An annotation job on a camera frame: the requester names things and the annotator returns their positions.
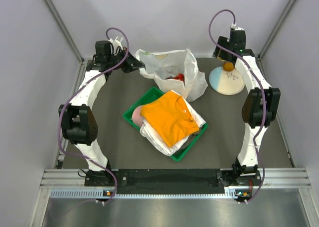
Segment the orange fruit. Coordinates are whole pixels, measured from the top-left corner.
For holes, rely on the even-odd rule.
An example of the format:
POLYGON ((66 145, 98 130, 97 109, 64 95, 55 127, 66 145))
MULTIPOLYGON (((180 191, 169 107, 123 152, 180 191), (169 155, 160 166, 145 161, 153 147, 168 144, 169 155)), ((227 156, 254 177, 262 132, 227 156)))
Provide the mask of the orange fruit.
POLYGON ((224 62, 223 63, 223 69, 226 71, 226 72, 231 72, 235 69, 234 65, 232 62, 224 62))

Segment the white printed plastic bag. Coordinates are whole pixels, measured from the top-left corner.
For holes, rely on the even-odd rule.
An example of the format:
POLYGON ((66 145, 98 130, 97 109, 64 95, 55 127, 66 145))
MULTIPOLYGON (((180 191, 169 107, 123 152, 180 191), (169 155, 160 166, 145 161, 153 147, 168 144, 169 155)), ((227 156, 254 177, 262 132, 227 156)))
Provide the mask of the white printed plastic bag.
POLYGON ((173 90, 188 102, 193 102, 201 97, 208 87, 205 74, 199 70, 197 60, 190 49, 155 53, 139 49, 135 57, 145 63, 145 68, 140 69, 140 74, 154 80, 164 93, 173 90), (165 80, 179 73, 184 74, 184 82, 165 80))

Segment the red cherry bunch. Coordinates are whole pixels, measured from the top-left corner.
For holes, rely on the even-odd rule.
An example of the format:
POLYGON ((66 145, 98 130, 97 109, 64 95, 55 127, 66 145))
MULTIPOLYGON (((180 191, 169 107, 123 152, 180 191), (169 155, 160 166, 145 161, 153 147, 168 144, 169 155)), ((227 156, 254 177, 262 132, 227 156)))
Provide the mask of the red cherry bunch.
POLYGON ((174 80, 179 80, 184 82, 184 74, 179 73, 178 75, 173 77, 174 80))

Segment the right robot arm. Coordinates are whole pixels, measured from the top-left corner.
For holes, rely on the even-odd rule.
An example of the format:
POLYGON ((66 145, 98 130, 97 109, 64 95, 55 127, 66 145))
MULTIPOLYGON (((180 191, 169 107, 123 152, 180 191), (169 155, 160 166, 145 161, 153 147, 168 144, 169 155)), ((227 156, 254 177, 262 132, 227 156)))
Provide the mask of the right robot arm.
POLYGON ((215 44, 213 56, 234 66, 248 92, 241 111, 245 123, 243 144, 232 165, 233 181, 244 185, 260 177, 259 149, 264 134, 276 118, 281 92, 265 80, 253 51, 246 48, 244 29, 232 27, 229 37, 220 36, 215 44))

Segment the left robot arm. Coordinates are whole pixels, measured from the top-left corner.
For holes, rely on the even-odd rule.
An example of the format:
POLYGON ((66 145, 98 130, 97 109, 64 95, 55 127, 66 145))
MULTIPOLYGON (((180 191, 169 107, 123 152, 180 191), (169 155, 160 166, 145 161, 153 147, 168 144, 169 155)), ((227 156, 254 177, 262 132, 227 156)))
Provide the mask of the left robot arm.
POLYGON ((97 172, 95 178, 104 186, 112 182, 113 173, 106 169, 109 167, 109 161, 97 141, 98 125, 92 112, 93 104, 111 75, 113 66, 120 63, 116 68, 124 73, 145 67, 143 62, 128 52, 121 41, 122 39, 110 39, 95 43, 96 54, 86 67, 79 92, 71 98, 65 108, 63 105, 59 108, 64 139, 77 147, 86 157, 89 170, 97 172))

